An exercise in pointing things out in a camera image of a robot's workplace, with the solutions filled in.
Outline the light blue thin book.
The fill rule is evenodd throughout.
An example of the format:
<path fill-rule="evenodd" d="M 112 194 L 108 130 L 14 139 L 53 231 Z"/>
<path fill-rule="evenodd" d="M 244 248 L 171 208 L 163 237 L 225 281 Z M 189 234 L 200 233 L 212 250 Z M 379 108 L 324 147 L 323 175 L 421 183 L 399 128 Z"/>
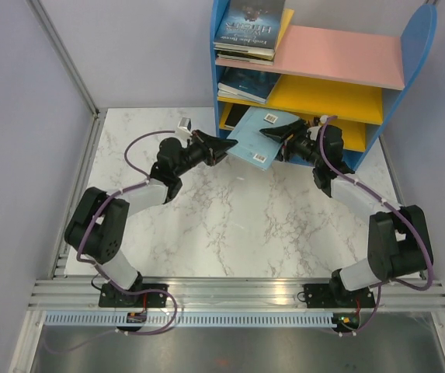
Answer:
<path fill-rule="evenodd" d="M 296 120 L 299 116 L 292 113 L 251 106 L 228 135 L 228 139 L 238 143 L 227 154 L 267 170 L 280 150 L 280 143 L 261 134 L 260 130 L 288 125 Z"/>

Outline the black notebook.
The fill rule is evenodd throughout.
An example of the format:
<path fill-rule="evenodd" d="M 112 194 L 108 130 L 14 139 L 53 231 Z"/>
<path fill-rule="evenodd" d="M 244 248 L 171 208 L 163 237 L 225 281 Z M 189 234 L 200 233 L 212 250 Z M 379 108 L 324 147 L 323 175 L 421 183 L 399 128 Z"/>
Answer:
<path fill-rule="evenodd" d="M 249 108 L 247 105 L 226 103 L 221 114 L 220 128 L 232 131 Z"/>

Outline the teal blue book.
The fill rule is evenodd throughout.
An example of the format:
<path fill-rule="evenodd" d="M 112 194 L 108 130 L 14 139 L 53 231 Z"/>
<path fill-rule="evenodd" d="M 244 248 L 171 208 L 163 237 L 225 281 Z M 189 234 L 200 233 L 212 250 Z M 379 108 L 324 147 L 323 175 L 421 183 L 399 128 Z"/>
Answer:
<path fill-rule="evenodd" d="M 280 76 L 279 73 L 266 71 L 226 68 L 217 84 L 217 94 L 265 104 Z"/>

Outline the dark Wuthering Heights book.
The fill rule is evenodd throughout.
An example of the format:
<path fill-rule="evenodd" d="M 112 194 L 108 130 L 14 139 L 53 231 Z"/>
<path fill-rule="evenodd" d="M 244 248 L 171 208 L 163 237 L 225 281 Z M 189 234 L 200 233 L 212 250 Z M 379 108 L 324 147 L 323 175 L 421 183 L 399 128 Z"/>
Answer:
<path fill-rule="evenodd" d="M 230 1 L 214 36 L 218 50 L 271 55 L 276 49 L 285 1 Z"/>

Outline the yellow paperback book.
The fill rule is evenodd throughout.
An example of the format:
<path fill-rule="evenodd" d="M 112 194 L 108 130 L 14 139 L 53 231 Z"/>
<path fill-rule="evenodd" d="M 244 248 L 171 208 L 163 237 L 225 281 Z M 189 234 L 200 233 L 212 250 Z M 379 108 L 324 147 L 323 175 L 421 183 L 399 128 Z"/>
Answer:
<path fill-rule="evenodd" d="M 276 49 L 277 49 L 280 41 L 282 40 L 282 38 L 287 30 L 287 27 L 290 25 L 290 21 L 291 21 L 293 15 L 294 15 L 293 9 L 284 9 L 283 18 L 281 21 L 280 32 L 279 32 L 279 36 L 277 39 Z"/>

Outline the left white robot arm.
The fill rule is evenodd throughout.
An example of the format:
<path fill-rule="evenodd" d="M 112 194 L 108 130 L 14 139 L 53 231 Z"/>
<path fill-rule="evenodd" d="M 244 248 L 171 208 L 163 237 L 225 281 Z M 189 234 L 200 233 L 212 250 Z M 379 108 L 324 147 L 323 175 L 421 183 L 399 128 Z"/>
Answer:
<path fill-rule="evenodd" d="M 146 180 L 110 193 L 88 188 L 64 232 L 65 242 L 76 251 L 76 260 L 93 266 L 107 279 L 124 305 L 138 305 L 145 293 L 142 275 L 121 251 L 128 218 L 171 202 L 183 186 L 182 175 L 200 163 L 217 165 L 237 143 L 200 130 L 190 132 L 185 145 L 170 136 L 160 142 Z"/>

